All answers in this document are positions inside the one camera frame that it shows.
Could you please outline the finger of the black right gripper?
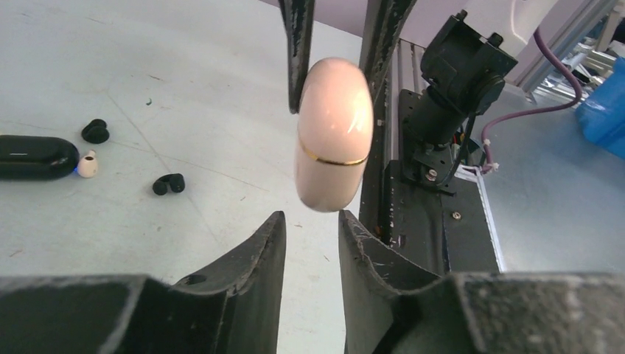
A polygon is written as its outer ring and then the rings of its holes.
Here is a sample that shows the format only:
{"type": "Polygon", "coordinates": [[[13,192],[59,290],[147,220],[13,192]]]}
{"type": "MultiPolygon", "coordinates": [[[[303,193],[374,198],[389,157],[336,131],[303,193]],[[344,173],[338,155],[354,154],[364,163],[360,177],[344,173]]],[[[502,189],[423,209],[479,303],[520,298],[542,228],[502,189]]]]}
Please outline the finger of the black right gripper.
{"type": "Polygon", "coordinates": [[[314,0],[278,0],[287,37],[288,104],[298,114],[310,65],[314,0]]]}
{"type": "Polygon", "coordinates": [[[416,0],[368,0],[359,66],[364,73],[371,100],[382,91],[392,55],[402,28],[416,0]]]}

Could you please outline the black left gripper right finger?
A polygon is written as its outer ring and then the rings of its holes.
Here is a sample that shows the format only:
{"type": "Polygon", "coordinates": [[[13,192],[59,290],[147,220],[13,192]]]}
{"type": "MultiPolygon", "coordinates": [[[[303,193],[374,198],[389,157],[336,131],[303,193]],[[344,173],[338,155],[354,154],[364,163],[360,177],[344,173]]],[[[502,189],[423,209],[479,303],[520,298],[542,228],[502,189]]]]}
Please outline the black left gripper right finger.
{"type": "Polygon", "coordinates": [[[619,274],[433,274],[338,215],[348,353],[622,353],[619,274]]]}

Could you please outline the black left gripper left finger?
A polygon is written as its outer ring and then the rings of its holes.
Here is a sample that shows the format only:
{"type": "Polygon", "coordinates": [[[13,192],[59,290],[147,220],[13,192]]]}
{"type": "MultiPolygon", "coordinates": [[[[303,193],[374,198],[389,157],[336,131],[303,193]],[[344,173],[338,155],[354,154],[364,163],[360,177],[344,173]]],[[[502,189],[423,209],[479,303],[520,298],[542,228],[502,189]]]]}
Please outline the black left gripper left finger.
{"type": "Polygon", "coordinates": [[[286,220],[174,285],[146,275],[4,277],[3,353],[274,353],[286,220]]]}

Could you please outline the beige earbud charging case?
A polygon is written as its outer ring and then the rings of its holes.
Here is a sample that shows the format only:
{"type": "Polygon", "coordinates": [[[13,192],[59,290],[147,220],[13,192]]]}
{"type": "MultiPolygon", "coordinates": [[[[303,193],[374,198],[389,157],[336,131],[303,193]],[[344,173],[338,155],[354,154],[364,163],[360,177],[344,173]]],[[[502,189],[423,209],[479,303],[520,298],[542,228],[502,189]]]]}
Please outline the beige earbud charging case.
{"type": "Polygon", "coordinates": [[[304,82],[298,118],[295,184],[316,212],[347,207],[371,150],[374,112],[366,79],[343,58],[324,58],[304,82]]]}

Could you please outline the white earbud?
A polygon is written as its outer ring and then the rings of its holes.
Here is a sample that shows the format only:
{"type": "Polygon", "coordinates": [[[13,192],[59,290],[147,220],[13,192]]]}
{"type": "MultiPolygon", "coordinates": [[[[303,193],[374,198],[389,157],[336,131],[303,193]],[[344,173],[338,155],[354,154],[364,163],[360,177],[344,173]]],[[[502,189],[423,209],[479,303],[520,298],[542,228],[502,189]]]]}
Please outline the white earbud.
{"type": "Polygon", "coordinates": [[[79,160],[76,171],[82,178],[93,178],[97,174],[98,169],[97,153],[95,150],[90,150],[79,160]]]}

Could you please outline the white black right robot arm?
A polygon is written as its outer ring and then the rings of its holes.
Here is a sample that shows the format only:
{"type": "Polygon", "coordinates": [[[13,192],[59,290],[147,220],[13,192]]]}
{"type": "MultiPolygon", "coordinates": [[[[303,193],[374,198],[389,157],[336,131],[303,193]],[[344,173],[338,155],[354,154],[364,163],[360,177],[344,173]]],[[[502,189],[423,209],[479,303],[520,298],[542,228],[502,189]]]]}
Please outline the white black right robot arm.
{"type": "MultiPolygon", "coordinates": [[[[299,117],[296,190],[307,206],[332,211],[354,198],[373,142],[374,102],[415,5],[370,1],[359,63],[311,63],[315,2],[279,2],[288,105],[299,117]]],[[[399,129],[410,180],[431,190],[446,186],[455,168],[439,175],[427,153],[448,145],[462,123],[474,122],[498,99],[506,75],[553,7],[553,1],[468,1],[442,24],[420,63],[425,92],[399,129]]]]}

